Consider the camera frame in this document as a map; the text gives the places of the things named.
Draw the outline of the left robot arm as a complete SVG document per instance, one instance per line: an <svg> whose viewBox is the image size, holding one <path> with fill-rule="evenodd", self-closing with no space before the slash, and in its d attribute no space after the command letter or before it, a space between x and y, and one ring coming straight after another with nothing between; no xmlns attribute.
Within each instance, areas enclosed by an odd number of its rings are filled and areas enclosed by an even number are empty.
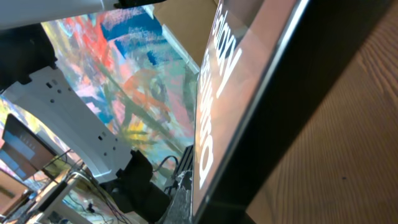
<svg viewBox="0 0 398 224"><path fill-rule="evenodd" d="M170 199L151 182L152 166L118 139L85 105L57 67L43 22L113 9L145 6L148 0L2 0L1 93L41 120L70 146L93 174L93 183L120 211L155 223Z"/></svg>

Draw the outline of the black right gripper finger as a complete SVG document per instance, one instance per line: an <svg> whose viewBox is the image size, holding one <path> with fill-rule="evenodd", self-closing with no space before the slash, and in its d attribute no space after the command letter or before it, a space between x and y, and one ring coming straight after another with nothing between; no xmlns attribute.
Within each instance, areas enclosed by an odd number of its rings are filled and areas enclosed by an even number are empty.
<svg viewBox="0 0 398 224"><path fill-rule="evenodd" d="M192 171L183 171L175 180L177 186L163 224L192 224Z"/></svg>

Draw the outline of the Galaxy S25 Ultra smartphone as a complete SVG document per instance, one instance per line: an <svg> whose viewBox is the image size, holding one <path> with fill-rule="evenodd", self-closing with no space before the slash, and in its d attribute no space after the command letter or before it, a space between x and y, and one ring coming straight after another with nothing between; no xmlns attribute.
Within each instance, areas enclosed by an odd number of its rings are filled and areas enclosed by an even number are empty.
<svg viewBox="0 0 398 224"><path fill-rule="evenodd" d="M197 82L193 223L239 223L390 1L220 1Z"/></svg>

